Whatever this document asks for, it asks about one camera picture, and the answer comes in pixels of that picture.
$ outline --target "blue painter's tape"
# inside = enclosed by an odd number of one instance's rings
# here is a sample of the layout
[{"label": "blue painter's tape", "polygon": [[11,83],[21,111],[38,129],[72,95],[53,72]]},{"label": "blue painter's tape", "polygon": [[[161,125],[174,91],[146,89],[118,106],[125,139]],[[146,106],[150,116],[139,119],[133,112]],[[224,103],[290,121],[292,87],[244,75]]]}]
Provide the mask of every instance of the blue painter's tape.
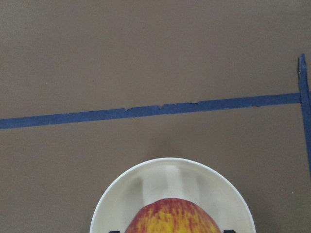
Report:
[{"label": "blue painter's tape", "polygon": [[300,103],[299,93],[1,119],[0,129]]},{"label": "blue painter's tape", "polygon": [[307,78],[307,64],[304,54],[299,57],[299,89],[309,159],[309,170],[311,174],[311,102]]}]

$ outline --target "apple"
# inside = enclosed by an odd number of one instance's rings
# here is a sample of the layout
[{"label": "apple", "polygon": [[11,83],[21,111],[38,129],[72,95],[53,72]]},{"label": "apple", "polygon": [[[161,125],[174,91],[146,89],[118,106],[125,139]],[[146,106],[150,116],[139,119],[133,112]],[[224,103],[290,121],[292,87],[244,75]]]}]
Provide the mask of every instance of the apple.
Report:
[{"label": "apple", "polygon": [[143,207],[125,233],[221,233],[215,221],[198,205],[166,198]]}]

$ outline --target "red apple skin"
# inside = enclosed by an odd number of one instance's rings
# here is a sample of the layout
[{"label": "red apple skin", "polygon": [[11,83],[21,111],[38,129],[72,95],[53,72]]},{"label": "red apple skin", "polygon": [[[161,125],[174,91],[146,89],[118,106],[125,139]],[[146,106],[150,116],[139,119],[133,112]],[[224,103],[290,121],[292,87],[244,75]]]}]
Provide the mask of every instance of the red apple skin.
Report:
[{"label": "red apple skin", "polygon": [[125,233],[221,233],[215,221],[198,205],[167,198],[143,207]]}]

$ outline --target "plate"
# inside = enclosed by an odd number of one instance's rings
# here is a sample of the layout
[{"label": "plate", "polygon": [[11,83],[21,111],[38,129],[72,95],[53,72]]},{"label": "plate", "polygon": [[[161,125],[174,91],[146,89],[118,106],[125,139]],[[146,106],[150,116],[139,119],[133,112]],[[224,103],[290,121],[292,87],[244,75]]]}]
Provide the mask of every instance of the plate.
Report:
[{"label": "plate", "polygon": [[121,174],[99,200],[90,233],[124,233],[142,207],[163,198],[197,204],[222,232],[256,233],[252,215],[237,189],[213,169],[181,158],[149,160]]}]

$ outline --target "brown surface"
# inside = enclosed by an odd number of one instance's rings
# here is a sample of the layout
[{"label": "brown surface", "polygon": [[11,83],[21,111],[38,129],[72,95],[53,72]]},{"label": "brown surface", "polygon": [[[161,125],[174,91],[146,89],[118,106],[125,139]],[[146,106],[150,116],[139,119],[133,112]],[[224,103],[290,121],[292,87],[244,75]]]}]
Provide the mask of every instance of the brown surface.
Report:
[{"label": "brown surface", "polygon": [[307,233],[311,183],[300,111],[296,104],[0,131],[1,232],[87,232],[122,172],[182,157],[228,178],[258,233]]},{"label": "brown surface", "polygon": [[0,118],[298,92],[311,56],[308,0],[1,1],[0,20]]},{"label": "brown surface", "polygon": [[[298,92],[309,1],[1,1],[0,118]],[[299,104],[0,131],[0,232],[88,232],[122,172],[201,162],[258,233],[308,233]]]}]

